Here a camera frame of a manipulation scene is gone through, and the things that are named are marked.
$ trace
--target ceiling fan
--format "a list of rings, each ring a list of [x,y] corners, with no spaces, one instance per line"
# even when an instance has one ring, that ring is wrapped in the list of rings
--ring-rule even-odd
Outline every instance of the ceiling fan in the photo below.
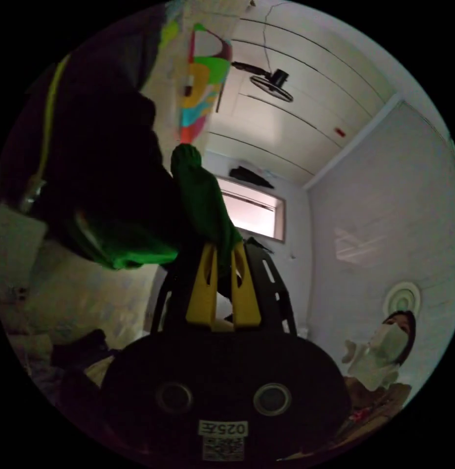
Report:
[[[250,77],[250,81],[271,96],[287,101],[288,103],[293,102],[294,98],[282,88],[289,76],[285,71],[277,69],[274,73],[270,73],[262,68],[242,62],[232,62],[231,65],[238,70],[253,73]]]

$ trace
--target round wall vent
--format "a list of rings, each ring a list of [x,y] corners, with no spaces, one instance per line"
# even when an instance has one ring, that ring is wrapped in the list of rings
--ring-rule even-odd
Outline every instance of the round wall vent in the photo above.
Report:
[[[419,288],[412,282],[400,282],[390,289],[384,301],[384,316],[395,311],[412,311],[415,318],[421,307]]]

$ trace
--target wall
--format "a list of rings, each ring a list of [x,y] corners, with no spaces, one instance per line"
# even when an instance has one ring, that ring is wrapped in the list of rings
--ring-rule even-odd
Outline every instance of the wall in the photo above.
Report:
[[[315,256],[310,338],[341,366],[344,340],[366,341],[383,320],[388,289],[415,282],[422,308],[400,380],[413,386],[413,396],[455,328],[453,155],[401,104],[310,189],[309,198]],[[338,237],[347,237],[354,250],[337,255]]]
[[[216,176],[229,178],[229,171],[238,165],[238,160],[210,151],[205,152],[203,156],[203,166]],[[289,290],[296,323],[298,327],[301,327],[305,325],[312,275],[310,211],[307,193],[299,186],[294,186],[280,178],[274,178],[270,182],[275,187],[274,190],[266,188],[261,190],[286,200],[286,242],[273,241],[260,235],[256,235],[255,238],[275,253],[272,255],[272,259]],[[242,184],[258,189],[257,186],[248,183],[242,182]],[[243,232],[242,235],[244,237],[251,236],[246,232]],[[157,294],[164,277],[163,270],[157,269],[148,312],[153,311],[155,307]],[[229,301],[218,295],[217,317],[224,318],[231,313],[231,310]]]

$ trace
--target dark jacket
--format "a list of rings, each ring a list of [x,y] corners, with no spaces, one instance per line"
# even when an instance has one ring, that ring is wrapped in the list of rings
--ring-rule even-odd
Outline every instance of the dark jacket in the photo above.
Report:
[[[178,246],[190,236],[175,182],[162,166],[155,106],[139,93],[154,65],[164,5],[126,18],[71,53],[60,80],[47,185],[34,207],[50,231],[76,207],[141,222]],[[2,152],[0,192],[17,203],[37,170],[54,68],[33,86]]]

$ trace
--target printed number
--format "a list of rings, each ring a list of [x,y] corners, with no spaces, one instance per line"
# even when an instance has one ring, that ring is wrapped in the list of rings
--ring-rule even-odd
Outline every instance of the printed number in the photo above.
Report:
[[[200,421],[199,435],[248,436],[245,422],[207,422]]]

